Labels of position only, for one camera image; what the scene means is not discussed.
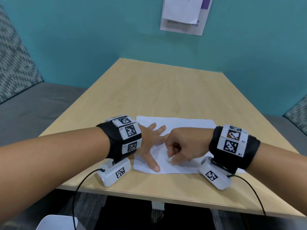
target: black pants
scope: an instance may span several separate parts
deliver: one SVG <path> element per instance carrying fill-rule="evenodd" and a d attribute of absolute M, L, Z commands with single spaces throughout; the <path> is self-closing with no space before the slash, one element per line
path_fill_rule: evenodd
<path fill-rule="evenodd" d="M 151 224 L 151 201 L 108 196 L 95 230 L 192 229 L 215 230 L 208 208 L 165 203 L 161 221 Z"/>

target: forearm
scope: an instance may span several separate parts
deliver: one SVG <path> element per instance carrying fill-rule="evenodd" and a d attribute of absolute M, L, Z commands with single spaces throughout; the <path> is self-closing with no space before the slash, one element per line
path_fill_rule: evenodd
<path fill-rule="evenodd" d="M 261 143 L 247 172 L 307 215 L 307 157 Z"/>
<path fill-rule="evenodd" d="M 0 148 L 0 222 L 105 159 L 109 149 L 109 138 L 98 127 Z"/>

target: wooden table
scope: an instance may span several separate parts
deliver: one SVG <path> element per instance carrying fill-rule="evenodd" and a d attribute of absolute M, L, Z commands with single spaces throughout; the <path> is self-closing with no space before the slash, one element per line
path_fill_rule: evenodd
<path fill-rule="evenodd" d="M 247 129 L 259 140 L 297 152 L 222 73 L 120 58 L 41 135 L 92 127 L 105 119 L 129 115 L 212 119 Z M 133 156 L 130 157 L 133 167 Z M 59 188 L 75 190 L 100 162 Z M 249 174 L 251 183 L 270 216 L 303 216 Z M 219 191 L 200 174 L 145 174 L 131 169 L 110 187 L 97 175 L 80 191 L 213 209 L 261 214 L 250 187 L 232 178 Z"/>

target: black cable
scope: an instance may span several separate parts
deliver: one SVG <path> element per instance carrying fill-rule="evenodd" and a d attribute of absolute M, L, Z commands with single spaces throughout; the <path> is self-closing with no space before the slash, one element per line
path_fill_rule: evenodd
<path fill-rule="evenodd" d="M 241 178 L 240 176 L 237 176 L 237 175 L 228 175 L 227 177 L 229 177 L 229 178 L 231 178 L 231 177 Z M 265 212 L 265 210 L 264 210 L 264 208 L 263 208 L 262 202 L 260 201 L 260 198 L 258 197 L 256 191 L 253 189 L 253 187 L 251 186 L 251 184 L 249 184 L 248 181 L 246 181 L 244 178 L 241 178 L 241 179 L 242 179 L 244 182 L 246 182 L 246 183 L 251 187 L 251 189 L 253 190 L 253 192 L 254 192 L 255 195 L 257 196 L 257 199 L 258 199 L 258 201 L 259 201 L 259 203 L 260 203 L 260 205 L 261 205 L 261 208 L 262 208 L 262 211 L 263 211 L 264 216 L 267 216 L 267 215 L 266 215 L 266 212 Z"/>
<path fill-rule="evenodd" d="M 78 185 L 75 193 L 74 193 L 74 197 L 72 198 L 72 221 L 74 222 L 74 228 L 75 230 L 77 230 L 76 228 L 76 223 L 75 223 L 75 212 L 74 212 L 74 208 L 75 208 L 75 198 L 76 198 L 76 194 L 78 192 L 78 189 L 80 188 L 80 186 L 82 185 L 82 183 L 91 175 L 93 174 L 94 172 L 97 172 L 97 171 L 102 171 L 104 172 L 105 170 L 104 169 L 97 169 L 97 170 L 94 170 L 92 172 L 90 172 L 88 175 L 86 175 L 86 177 L 82 180 L 82 182 Z"/>

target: wristband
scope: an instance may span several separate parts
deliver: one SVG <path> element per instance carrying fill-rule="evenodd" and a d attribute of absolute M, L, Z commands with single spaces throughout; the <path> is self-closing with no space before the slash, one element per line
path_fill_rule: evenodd
<path fill-rule="evenodd" d="M 250 165 L 259 145 L 260 141 L 246 130 L 225 124 L 214 129 L 209 151 L 214 155 L 213 162 L 233 173 Z"/>
<path fill-rule="evenodd" d="M 117 116 L 97 125 L 110 140 L 107 158 L 113 164 L 135 153 L 142 144 L 142 134 L 138 123 L 130 116 Z"/>

